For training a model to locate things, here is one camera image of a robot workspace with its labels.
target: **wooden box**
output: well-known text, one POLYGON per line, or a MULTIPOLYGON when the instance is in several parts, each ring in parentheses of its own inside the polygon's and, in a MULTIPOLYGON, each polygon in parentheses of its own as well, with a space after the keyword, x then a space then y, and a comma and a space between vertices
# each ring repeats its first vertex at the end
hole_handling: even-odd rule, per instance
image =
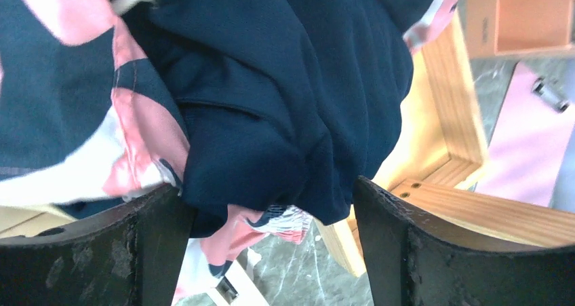
MULTIPOLYGON (((408 178, 467 189, 481 174, 487 143, 458 16, 414 56, 414 67, 399 142, 374 182, 388 191, 408 178)), ((353 210, 345 221, 317 224, 336 261, 354 275, 364 273, 353 210)))
POLYGON ((470 58, 573 56, 574 0, 467 0, 470 58))

